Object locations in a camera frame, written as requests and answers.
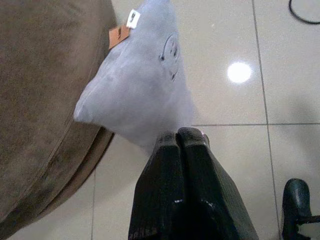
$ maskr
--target gray pillow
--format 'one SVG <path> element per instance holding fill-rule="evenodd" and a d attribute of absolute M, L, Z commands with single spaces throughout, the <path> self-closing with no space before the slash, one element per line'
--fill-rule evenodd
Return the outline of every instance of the gray pillow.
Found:
<path fill-rule="evenodd" d="M 137 27 L 105 58 L 74 119 L 104 126 L 150 153 L 160 133 L 191 125 L 194 107 L 174 7 L 169 0 L 146 0 L 137 11 Z"/>

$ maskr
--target brown sofa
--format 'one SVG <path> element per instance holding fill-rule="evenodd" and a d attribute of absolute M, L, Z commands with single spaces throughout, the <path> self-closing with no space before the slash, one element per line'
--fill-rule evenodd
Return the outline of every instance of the brown sofa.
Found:
<path fill-rule="evenodd" d="M 68 199 L 111 141 L 73 111 L 114 25 L 111 0 L 0 1 L 0 240 Z"/>

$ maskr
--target white tile floor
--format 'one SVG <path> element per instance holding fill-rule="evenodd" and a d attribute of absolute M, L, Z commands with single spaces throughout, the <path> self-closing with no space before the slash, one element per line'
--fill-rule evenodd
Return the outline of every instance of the white tile floor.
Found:
<path fill-rule="evenodd" d="M 320 214 L 320 27 L 296 21 L 287 0 L 172 1 L 198 110 L 195 125 L 235 181 L 260 239 L 279 239 L 288 179 L 307 181 L 311 209 Z M 114 0 L 118 22 L 141 2 Z M 234 62 L 251 67 L 247 82 L 228 79 Z M 127 239 L 146 161 L 116 136 L 95 176 L 10 240 Z"/>

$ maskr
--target tag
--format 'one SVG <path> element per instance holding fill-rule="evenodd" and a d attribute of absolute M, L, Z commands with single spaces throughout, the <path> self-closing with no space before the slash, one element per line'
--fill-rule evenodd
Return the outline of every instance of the tag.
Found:
<path fill-rule="evenodd" d="M 130 35 L 130 28 L 125 25 L 117 26 L 109 30 L 109 49 L 112 49 Z"/>
<path fill-rule="evenodd" d="M 130 29 L 135 29 L 137 27 L 140 16 L 141 14 L 139 12 L 132 9 L 129 14 L 128 21 L 126 22 L 126 27 Z"/>

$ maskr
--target orange tag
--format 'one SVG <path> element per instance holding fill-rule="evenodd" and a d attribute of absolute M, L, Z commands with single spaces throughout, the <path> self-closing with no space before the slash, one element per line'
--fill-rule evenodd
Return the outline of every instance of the orange tag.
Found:
<path fill-rule="evenodd" d="M 109 30 L 109 49 L 121 43 L 130 35 L 130 28 L 126 25 L 117 26 Z"/>

